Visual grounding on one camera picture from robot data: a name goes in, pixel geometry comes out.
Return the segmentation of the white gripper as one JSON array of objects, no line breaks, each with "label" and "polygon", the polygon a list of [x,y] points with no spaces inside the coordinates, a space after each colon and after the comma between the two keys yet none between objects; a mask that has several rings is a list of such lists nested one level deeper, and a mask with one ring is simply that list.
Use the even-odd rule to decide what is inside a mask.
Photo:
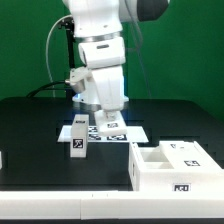
[{"label": "white gripper", "polygon": [[94,69],[92,77],[101,108],[104,111],[112,111],[106,113],[106,118],[114,121],[117,118],[114,111],[120,111],[124,107],[123,69],[121,66]]}]

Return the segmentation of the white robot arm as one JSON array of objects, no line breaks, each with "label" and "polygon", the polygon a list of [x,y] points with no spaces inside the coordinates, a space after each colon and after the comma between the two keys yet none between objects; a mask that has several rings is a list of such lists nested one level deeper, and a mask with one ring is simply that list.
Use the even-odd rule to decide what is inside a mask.
[{"label": "white robot arm", "polygon": [[153,21],[170,0],[62,0],[74,20],[79,55],[95,82],[103,115],[115,120],[124,107],[122,22]]}]

